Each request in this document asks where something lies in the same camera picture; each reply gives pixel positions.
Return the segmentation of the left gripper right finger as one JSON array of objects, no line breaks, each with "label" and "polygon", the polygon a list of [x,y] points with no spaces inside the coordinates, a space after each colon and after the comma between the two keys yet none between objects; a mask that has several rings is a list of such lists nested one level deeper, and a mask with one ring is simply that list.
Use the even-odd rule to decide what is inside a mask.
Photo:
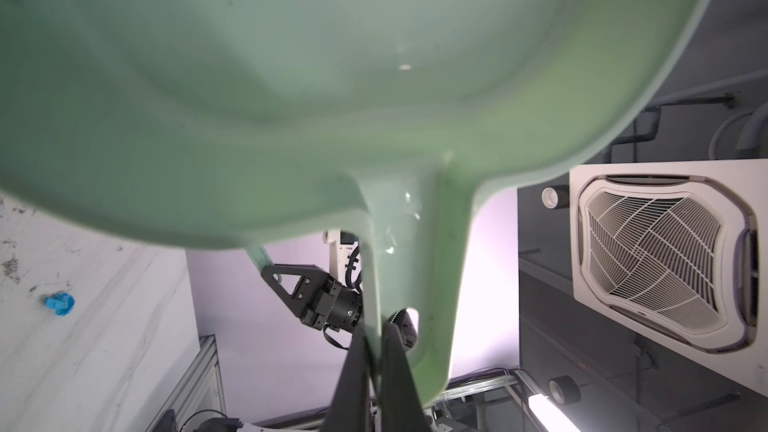
[{"label": "left gripper right finger", "polygon": [[423,413],[399,328],[383,328],[380,358],[379,415],[384,432],[422,431],[430,427]]}]

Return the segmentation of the green plastic dustpan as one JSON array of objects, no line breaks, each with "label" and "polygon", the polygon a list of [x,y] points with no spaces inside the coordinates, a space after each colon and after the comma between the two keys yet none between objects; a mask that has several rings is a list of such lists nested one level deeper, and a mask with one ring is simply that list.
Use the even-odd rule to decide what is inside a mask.
[{"label": "green plastic dustpan", "polygon": [[446,386],[470,224],[627,127],[710,0],[1,0],[1,187],[116,235],[363,244]]}]

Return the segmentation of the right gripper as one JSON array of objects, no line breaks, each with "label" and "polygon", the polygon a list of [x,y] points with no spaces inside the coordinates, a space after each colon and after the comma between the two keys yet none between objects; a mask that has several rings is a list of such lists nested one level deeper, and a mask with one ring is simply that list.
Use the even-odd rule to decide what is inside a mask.
[{"label": "right gripper", "polygon": [[314,265],[266,265],[261,278],[301,323],[317,330],[352,333],[362,296]]}]

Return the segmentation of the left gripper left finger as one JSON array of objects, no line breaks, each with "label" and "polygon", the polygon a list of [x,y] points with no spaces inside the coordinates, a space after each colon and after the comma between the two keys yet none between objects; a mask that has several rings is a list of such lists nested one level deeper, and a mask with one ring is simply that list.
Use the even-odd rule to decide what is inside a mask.
[{"label": "left gripper left finger", "polygon": [[371,367],[365,328],[357,326],[321,432],[364,432],[371,428]]}]

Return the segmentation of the green hand brush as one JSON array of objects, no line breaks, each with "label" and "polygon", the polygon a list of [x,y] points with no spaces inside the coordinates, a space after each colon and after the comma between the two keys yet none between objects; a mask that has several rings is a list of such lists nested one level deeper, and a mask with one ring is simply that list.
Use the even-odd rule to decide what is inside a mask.
[{"label": "green hand brush", "polygon": [[245,248],[246,253],[252,263],[256,266],[259,272],[263,271],[265,267],[273,264],[269,254],[263,247],[249,246]]}]

